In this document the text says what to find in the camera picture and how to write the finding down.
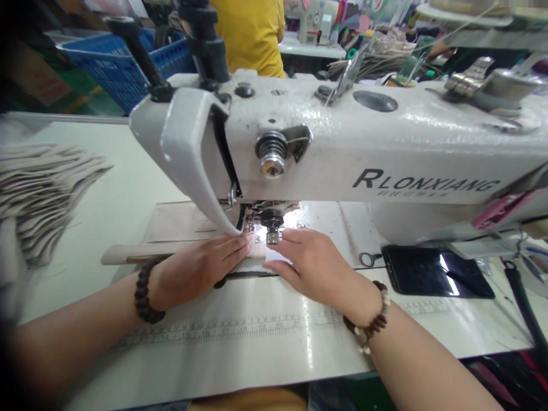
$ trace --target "person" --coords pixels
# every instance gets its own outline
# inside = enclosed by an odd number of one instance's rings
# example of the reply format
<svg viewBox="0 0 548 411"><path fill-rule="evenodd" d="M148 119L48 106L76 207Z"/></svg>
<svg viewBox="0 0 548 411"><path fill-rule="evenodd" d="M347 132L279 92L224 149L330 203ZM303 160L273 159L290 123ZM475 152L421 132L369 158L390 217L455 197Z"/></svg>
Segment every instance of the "person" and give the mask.
<svg viewBox="0 0 548 411"><path fill-rule="evenodd" d="M217 10L217 34L227 49L228 71L253 69L261 76L285 78L278 44L284 38L282 0L209 0Z"/></svg>
<svg viewBox="0 0 548 411"><path fill-rule="evenodd" d="M310 229L286 228L282 241L272 248L293 264L269 261L264 266L279 273L297 292L338 310L362 327L368 326L381 311L383 300L379 289L350 267L327 235ZM148 286L151 306L167 311L205 295L250 249L246 236L223 236L195 243L172 255L151 271ZM29 389L50 403L55 402L99 356L142 323L134 307L137 277L137 273L129 275L15 329L11 347L19 374ZM369 347L371 359L398 409L502 409L474 376L398 305L389 306L387 320L386 328L373 335ZM273 390L262 391L257 401L279 401L280 392L274 394ZM240 397L238 404L242 396L247 396L249 404L249 396L254 393L257 395L257 391L234 395ZM192 403L188 410L214 409L205 408L204 402L208 401L221 400L218 397L200 400L198 408L193 408ZM291 409L305 409L302 405Z"/></svg>

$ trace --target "brand logo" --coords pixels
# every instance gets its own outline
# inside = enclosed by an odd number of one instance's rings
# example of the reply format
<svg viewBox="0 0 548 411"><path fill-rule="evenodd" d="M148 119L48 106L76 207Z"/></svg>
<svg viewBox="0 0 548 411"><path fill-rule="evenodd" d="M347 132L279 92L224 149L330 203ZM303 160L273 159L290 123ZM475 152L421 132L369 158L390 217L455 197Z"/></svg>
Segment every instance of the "brand logo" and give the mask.
<svg viewBox="0 0 548 411"><path fill-rule="evenodd" d="M385 176L384 170L379 168L366 168L358 177L353 188L362 187L382 190L377 196L403 196L403 197L445 197L451 191L487 191L500 184L500 180L470 180L435 177L404 177L401 179Z"/></svg>

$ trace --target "ruler markings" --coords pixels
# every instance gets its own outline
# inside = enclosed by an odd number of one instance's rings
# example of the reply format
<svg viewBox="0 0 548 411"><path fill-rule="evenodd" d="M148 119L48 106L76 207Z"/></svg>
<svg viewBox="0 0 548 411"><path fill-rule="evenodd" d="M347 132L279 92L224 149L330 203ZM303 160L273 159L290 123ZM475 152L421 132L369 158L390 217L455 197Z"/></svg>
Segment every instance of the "ruler markings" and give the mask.
<svg viewBox="0 0 548 411"><path fill-rule="evenodd" d="M413 317L449 311L449 307L441 299L403 303L400 307ZM343 316L329 308L308 315L300 312L231 319L187 320L169 326L159 324L138 328L118 341L112 350L168 348L340 328L345 328Z"/></svg>

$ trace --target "black knob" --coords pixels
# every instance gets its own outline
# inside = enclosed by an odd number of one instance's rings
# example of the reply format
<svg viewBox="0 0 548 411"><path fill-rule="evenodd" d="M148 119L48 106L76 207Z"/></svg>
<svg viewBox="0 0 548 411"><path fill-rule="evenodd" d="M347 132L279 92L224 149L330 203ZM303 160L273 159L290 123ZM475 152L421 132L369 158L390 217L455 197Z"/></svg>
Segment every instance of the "black knob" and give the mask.
<svg viewBox="0 0 548 411"><path fill-rule="evenodd" d="M118 37L139 37L141 28L131 17L112 16L104 19L108 28Z"/></svg>
<svg viewBox="0 0 548 411"><path fill-rule="evenodd" d="M173 87L158 73L154 62L139 40L141 28L135 20L131 17L116 16L105 17L104 21L114 35L124 40L137 65L147 78L149 84L147 88L151 100L158 103L170 102L174 93Z"/></svg>

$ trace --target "wooden bead bracelet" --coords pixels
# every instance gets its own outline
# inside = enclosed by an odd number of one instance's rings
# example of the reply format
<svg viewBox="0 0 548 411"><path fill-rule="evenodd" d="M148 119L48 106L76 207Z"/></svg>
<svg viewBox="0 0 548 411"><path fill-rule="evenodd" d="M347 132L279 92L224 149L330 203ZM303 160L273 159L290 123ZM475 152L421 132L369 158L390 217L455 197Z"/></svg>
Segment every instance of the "wooden bead bracelet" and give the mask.
<svg viewBox="0 0 548 411"><path fill-rule="evenodd" d="M369 348L369 340L373 337L373 334L380 332L382 328L386 327L386 315L388 314L388 307L390 307L390 297L388 296L388 287L379 281L374 281L373 284L382 293L382 310L377 315L371 324L367 327L358 327L352 323L348 318L343 317L344 324L348 330L357 335L361 340L360 352L370 355L371 349Z"/></svg>
<svg viewBox="0 0 548 411"><path fill-rule="evenodd" d="M150 300L148 299L148 279L153 267L158 263L161 263L163 259L154 259L147 261L141 271L139 271L139 278L137 279L137 290L135 290L135 308L137 309L137 315L143 321L156 324L158 321L162 321L166 316L165 311L156 311L150 306Z"/></svg>

